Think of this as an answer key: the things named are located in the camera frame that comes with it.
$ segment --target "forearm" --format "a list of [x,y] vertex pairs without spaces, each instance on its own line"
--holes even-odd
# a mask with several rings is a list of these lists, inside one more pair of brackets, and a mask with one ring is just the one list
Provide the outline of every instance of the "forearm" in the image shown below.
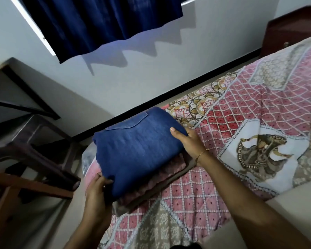
[[249,248],[311,248],[311,242],[265,204],[218,159],[198,159],[210,175]]
[[70,237],[64,249],[97,249],[105,229],[82,221]]

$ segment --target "bed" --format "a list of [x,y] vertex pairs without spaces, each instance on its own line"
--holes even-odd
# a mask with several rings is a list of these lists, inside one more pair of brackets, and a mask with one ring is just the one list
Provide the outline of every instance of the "bed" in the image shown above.
[[[311,38],[164,108],[263,200],[311,181]],[[130,214],[102,248],[170,248],[203,242],[231,219],[206,171],[194,167]]]

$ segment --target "person's left hand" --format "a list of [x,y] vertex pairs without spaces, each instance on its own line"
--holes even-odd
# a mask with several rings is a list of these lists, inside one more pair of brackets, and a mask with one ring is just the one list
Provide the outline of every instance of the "person's left hand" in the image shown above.
[[104,233],[111,224],[112,205],[105,205],[103,192],[103,187],[111,183],[112,180],[97,174],[86,191],[82,224],[91,227],[96,233]]

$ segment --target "white wall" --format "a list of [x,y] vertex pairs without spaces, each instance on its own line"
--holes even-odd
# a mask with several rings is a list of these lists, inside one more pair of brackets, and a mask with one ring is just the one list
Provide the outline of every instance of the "white wall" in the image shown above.
[[311,0],[279,0],[278,8],[275,12],[274,18],[277,18],[307,5],[311,5]]
[[184,17],[59,64],[10,0],[0,0],[0,61],[61,117],[85,131],[261,47],[278,0],[196,0]]

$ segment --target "pink folded cloth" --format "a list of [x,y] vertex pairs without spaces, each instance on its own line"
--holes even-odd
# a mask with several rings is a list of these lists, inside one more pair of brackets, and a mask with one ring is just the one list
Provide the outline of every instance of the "pink folded cloth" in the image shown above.
[[[162,181],[182,171],[185,167],[186,163],[184,162],[183,155],[179,154],[175,156],[174,159],[172,159],[167,165],[162,166],[160,170],[158,170],[147,183],[119,198],[118,204],[123,206],[128,205],[133,200],[144,195],[146,191],[151,190],[158,183],[161,183]],[[101,168],[97,160],[94,158],[84,177],[85,189],[88,188],[90,182],[98,173],[101,174]]]

